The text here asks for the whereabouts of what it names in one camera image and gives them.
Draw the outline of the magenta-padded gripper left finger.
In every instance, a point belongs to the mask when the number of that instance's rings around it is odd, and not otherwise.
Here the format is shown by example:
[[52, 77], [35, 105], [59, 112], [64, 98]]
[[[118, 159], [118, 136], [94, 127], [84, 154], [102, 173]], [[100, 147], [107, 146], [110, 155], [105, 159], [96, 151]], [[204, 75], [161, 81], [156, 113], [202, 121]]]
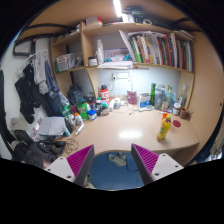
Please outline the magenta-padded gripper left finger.
[[67, 158], [58, 157], [46, 168], [46, 171], [82, 186], [91, 167], [94, 155], [94, 146], [90, 145]]

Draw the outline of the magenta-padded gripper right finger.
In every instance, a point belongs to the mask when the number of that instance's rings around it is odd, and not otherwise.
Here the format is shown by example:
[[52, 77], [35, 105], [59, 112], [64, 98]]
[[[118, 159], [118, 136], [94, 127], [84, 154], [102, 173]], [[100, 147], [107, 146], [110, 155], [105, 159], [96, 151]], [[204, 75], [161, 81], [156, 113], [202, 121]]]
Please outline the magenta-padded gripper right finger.
[[182, 166], [168, 154], [158, 155], [137, 144], [131, 145], [131, 154], [145, 185], [182, 169]]

